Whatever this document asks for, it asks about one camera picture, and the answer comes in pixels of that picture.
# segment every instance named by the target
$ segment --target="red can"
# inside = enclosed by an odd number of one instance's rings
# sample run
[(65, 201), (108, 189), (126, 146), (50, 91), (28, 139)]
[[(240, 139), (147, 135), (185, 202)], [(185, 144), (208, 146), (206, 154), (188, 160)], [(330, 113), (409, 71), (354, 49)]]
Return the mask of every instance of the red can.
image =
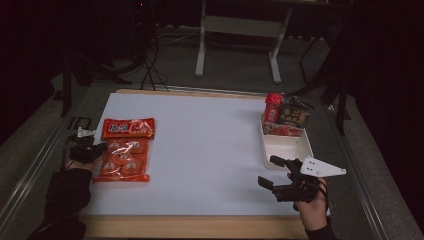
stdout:
[(280, 93), (268, 93), (265, 103), (264, 123), (275, 123), (278, 119), (280, 103), (283, 100), (283, 95)]

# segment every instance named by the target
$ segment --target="sleeve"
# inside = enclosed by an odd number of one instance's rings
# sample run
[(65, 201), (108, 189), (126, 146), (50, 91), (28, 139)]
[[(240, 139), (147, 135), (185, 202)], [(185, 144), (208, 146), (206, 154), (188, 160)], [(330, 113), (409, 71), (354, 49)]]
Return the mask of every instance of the sleeve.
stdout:
[(46, 194), (44, 219), (28, 239), (83, 239), (86, 227), (79, 220), (78, 212), (90, 202), (91, 177), (92, 173), (85, 169), (53, 173)]
[(309, 240), (339, 240), (333, 232), (333, 229), (331, 228), (331, 221), (329, 218), (327, 218), (327, 226), (314, 230), (314, 231), (308, 231), (305, 229), (306, 235), (308, 235)]

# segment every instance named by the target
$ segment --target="human hand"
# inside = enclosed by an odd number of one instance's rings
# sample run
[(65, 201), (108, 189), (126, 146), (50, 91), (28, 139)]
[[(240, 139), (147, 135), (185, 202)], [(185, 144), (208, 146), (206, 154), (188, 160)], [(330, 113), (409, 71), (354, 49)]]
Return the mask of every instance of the human hand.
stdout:
[[(318, 178), (320, 187), (327, 192), (325, 180)], [(297, 201), (295, 202), (300, 213), (300, 219), (303, 226), (308, 231), (314, 231), (327, 226), (327, 201), (326, 196), (321, 191), (318, 191), (316, 197), (311, 202)]]

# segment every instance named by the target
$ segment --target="snack box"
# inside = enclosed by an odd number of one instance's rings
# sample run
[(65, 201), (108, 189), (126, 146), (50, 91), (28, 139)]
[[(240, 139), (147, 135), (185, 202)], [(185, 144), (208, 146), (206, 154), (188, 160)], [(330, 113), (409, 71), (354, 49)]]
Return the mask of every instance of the snack box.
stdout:
[(260, 119), (260, 133), (262, 139), (263, 155), (265, 167), (272, 170), (288, 170), (287, 167), (280, 167), (270, 162), (272, 155), (287, 159), (294, 160), (298, 158), (304, 161), (307, 156), (313, 157), (311, 145), (309, 144), (308, 135), (304, 130), (300, 137), (293, 136), (277, 136), (277, 135), (264, 135), (262, 118)]

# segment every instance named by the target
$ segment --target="wooden table edge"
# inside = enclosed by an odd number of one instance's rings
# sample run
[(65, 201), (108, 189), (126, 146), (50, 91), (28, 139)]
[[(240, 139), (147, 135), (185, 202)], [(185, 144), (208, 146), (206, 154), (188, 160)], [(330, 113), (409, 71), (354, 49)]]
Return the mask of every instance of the wooden table edge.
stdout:
[(307, 239), (299, 216), (80, 216), (86, 237)]
[(243, 92), (215, 93), (215, 92), (184, 92), (184, 91), (149, 91), (136, 89), (118, 89), (116, 93), (121, 94), (145, 94), (145, 95), (164, 95), (164, 96), (191, 96), (191, 97), (219, 97), (219, 98), (241, 98), (241, 99), (264, 99), (265, 96), (247, 95)]

